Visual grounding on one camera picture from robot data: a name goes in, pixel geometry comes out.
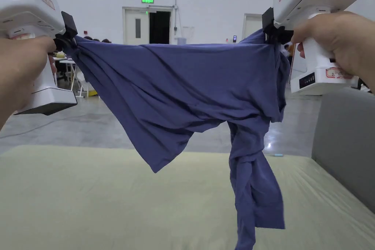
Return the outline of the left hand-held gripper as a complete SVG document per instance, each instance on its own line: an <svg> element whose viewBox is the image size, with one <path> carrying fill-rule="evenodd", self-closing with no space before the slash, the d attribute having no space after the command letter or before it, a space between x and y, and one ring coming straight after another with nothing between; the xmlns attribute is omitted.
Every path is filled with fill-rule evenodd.
<svg viewBox="0 0 375 250"><path fill-rule="evenodd" d="M0 0L0 31L1 37L11 40L48 36L56 53L78 49L73 17L60 10L57 0ZM57 87L49 63L33 87L30 102L16 115L51 115L77 105L72 90Z"/></svg>

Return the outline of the person's left hand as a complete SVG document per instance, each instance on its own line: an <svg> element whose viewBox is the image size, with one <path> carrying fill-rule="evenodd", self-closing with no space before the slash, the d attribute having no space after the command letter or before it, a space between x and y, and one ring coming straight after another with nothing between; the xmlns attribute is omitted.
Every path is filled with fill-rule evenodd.
<svg viewBox="0 0 375 250"><path fill-rule="evenodd" d="M56 50L52 38L41 36L25 40L0 39L0 127L9 117L30 101L33 84L49 63L55 72L53 59Z"/></svg>

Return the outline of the person's right hand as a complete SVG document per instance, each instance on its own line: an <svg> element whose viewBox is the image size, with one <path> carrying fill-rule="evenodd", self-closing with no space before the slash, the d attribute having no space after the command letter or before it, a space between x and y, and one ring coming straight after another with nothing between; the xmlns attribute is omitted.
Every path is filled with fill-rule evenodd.
<svg viewBox="0 0 375 250"><path fill-rule="evenodd" d="M315 40L334 55L337 65L346 73L359 77L375 92L375 22L361 15L342 11L319 14L296 28L291 42L305 57L303 42Z"/></svg>

